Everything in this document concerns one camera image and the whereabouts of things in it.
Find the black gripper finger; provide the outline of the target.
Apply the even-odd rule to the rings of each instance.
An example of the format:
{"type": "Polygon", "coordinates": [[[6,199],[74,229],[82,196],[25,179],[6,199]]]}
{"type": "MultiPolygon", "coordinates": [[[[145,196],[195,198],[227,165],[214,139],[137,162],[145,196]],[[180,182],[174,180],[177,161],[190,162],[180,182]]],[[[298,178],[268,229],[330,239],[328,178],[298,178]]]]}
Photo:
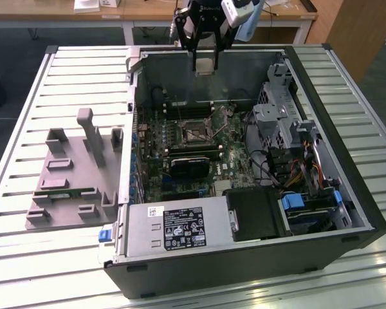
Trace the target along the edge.
{"type": "Polygon", "coordinates": [[[183,50],[188,51],[192,58],[192,71],[196,71],[197,46],[196,27],[188,14],[176,14],[175,25],[178,34],[180,46],[183,50]]]}
{"type": "Polygon", "coordinates": [[[231,48],[235,39],[235,28],[232,28],[228,20],[225,19],[222,23],[217,24],[214,30],[215,47],[214,47],[214,69],[218,69],[219,54],[224,50],[231,48]]]}

